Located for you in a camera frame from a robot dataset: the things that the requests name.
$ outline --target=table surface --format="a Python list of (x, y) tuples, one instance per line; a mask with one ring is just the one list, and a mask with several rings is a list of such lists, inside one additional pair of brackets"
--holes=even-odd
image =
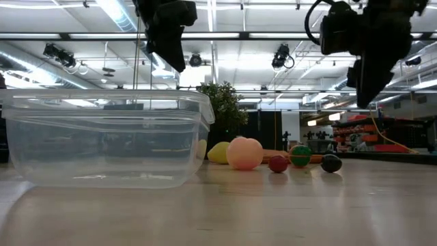
[(33, 187), (0, 169), (0, 245), (437, 245), (437, 167), (203, 165), (175, 189)]

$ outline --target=potted plant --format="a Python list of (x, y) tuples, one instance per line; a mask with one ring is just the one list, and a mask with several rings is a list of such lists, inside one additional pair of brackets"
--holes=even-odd
[(208, 151), (218, 142), (231, 141), (238, 134), (240, 125), (247, 124), (246, 110), (238, 108), (238, 101), (243, 97), (228, 82), (216, 84), (202, 83), (199, 91), (210, 97), (216, 121), (210, 127)]

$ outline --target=toy fruit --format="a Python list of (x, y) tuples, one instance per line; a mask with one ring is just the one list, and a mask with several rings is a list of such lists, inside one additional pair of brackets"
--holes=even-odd
[(322, 158), (322, 169), (325, 172), (333, 173), (340, 170), (343, 163), (341, 159), (334, 154), (325, 154)]
[(255, 139), (237, 137), (226, 151), (227, 162), (237, 170), (252, 170), (262, 162), (262, 145)]
[(304, 168), (311, 160), (311, 150), (302, 145), (294, 146), (290, 150), (290, 161), (296, 168)]
[(228, 146), (229, 146), (228, 142), (220, 142), (216, 144), (208, 152), (208, 160), (215, 163), (227, 164), (226, 150)]
[(279, 154), (270, 158), (270, 160), (268, 161), (268, 168), (270, 168), (272, 172), (280, 174), (281, 172), (287, 170), (288, 163), (288, 160), (284, 156)]

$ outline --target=pipe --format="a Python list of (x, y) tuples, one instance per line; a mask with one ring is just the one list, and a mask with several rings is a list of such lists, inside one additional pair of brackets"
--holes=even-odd
[(64, 70), (59, 69), (46, 61), (42, 61), (41, 59), (4, 42), (0, 42), (0, 57), (8, 60), (11, 64), (14, 64), (12, 69), (9, 70), (18, 68), (21, 71), (28, 72), (30, 76), (36, 78), (34, 80), (38, 81), (39, 79), (42, 83), (66, 82), (81, 89), (100, 89), (100, 87), (93, 83), (68, 74)]
[[(136, 32), (138, 31), (137, 24), (133, 21), (132, 17), (129, 15), (126, 4), (122, 0), (96, 0), (96, 3), (107, 13), (109, 18), (118, 26), (118, 28), (123, 32)], [(165, 69), (164, 61), (155, 55), (154, 53), (148, 53), (147, 43), (141, 41), (137, 44), (144, 55), (153, 63), (155, 67), (160, 69)]]

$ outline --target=plastic container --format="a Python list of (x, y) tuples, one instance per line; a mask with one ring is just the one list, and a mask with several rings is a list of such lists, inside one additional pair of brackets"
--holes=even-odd
[(177, 187), (202, 164), (214, 123), (209, 98), (198, 92), (4, 90), (0, 96), (12, 162), (41, 186)]

